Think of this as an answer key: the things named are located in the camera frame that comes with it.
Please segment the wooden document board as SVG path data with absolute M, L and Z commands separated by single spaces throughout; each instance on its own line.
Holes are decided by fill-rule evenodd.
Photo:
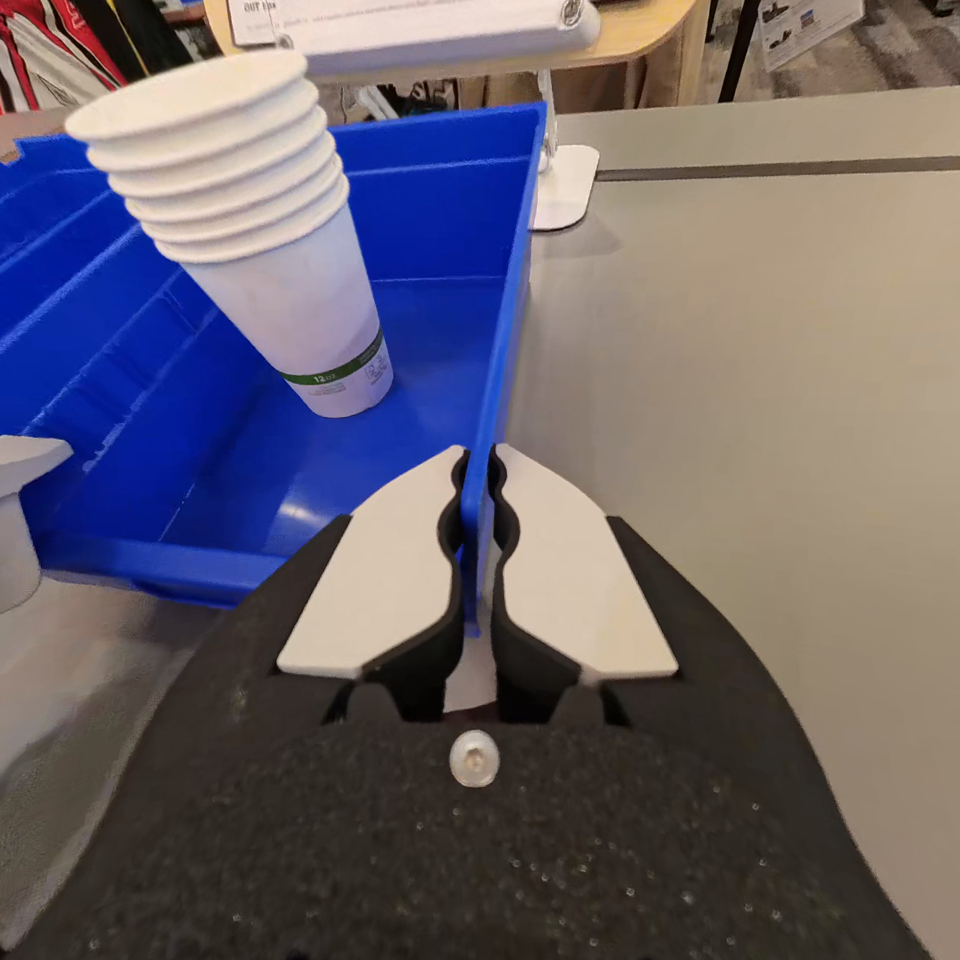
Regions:
M 378 83 L 403 86 L 422 79 L 502 76 L 630 64 L 674 45 L 677 78 L 667 82 L 668 106 L 688 106 L 698 90 L 709 2 L 610 2 L 599 11 L 601 28 L 587 48 L 535 54 L 461 58 L 402 66 L 323 66 L 308 55 L 308 75 L 323 83 L 362 87 Z

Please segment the blue plastic bin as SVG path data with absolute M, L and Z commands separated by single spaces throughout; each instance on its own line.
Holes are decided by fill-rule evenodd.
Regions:
M 74 451 L 22 495 L 42 568 L 230 608 L 336 517 L 461 446 L 463 585 L 478 592 L 545 113 L 334 131 L 393 368 L 386 397 L 349 419 L 307 409 L 85 147 L 20 141 L 2 164 L 2 434 Z

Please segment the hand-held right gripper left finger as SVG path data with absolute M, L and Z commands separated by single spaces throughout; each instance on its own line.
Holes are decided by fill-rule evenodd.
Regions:
M 440 719 L 464 647 L 461 496 L 451 445 L 392 479 L 345 524 L 289 637 L 286 675 L 386 688 L 404 719 Z

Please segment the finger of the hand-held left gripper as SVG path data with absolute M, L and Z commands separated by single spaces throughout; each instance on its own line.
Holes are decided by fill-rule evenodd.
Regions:
M 22 508 L 23 489 L 72 455 L 59 438 L 1 437 L 1 613 L 27 602 L 39 589 L 42 569 Z

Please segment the instruction sheet on stand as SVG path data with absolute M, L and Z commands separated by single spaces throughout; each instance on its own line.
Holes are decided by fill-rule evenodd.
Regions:
M 407 42 L 401 44 L 362 45 L 349 50 L 332 44 L 316 45 L 294 41 L 282 35 L 277 44 L 284 44 L 302 54 L 314 56 L 322 66 L 415 66 L 435 59 L 459 61 L 492 55 L 513 57 L 549 51 L 576 51 L 588 48 L 597 39 L 601 28 L 599 11 L 592 2 L 584 2 L 580 21 L 569 29 L 553 29 L 533 33 L 483 35 L 451 40 Z M 581 222 L 586 213 L 598 171 L 599 151 L 584 145 L 559 142 L 555 98 L 551 70 L 539 70 L 536 80 L 546 105 L 545 133 L 537 169 L 537 199 L 532 230 L 556 232 Z

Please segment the printed instruction sheet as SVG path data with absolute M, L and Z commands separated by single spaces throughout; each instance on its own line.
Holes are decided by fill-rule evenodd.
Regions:
M 559 1 L 229 1 L 237 46 L 271 42 L 362 45 L 469 40 L 570 29 L 585 2 Z

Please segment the printed poster sign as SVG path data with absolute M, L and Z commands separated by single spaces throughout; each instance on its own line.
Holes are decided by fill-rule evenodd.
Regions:
M 782 68 L 865 13 L 863 1 L 763 1 L 756 33 L 768 73 Z

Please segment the set of white paper cups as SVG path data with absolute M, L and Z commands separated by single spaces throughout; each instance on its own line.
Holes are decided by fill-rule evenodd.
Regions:
M 76 109 L 65 129 L 312 412 L 347 418 L 386 396 L 393 371 L 351 186 L 302 53 L 139 80 Z

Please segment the tan cardboard box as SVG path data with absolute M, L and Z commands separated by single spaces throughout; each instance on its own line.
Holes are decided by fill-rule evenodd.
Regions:
M 653 54 L 609 65 L 556 69 L 551 74 L 558 114 L 593 114 L 675 107 L 681 66 L 663 46 Z M 531 73 L 457 78 L 459 108 L 474 110 L 542 100 Z

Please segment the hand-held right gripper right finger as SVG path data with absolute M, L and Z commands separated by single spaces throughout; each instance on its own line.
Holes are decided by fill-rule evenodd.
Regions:
M 499 548 L 490 643 L 511 719 L 545 721 L 576 688 L 679 674 L 611 518 L 581 488 L 501 442 L 487 487 Z

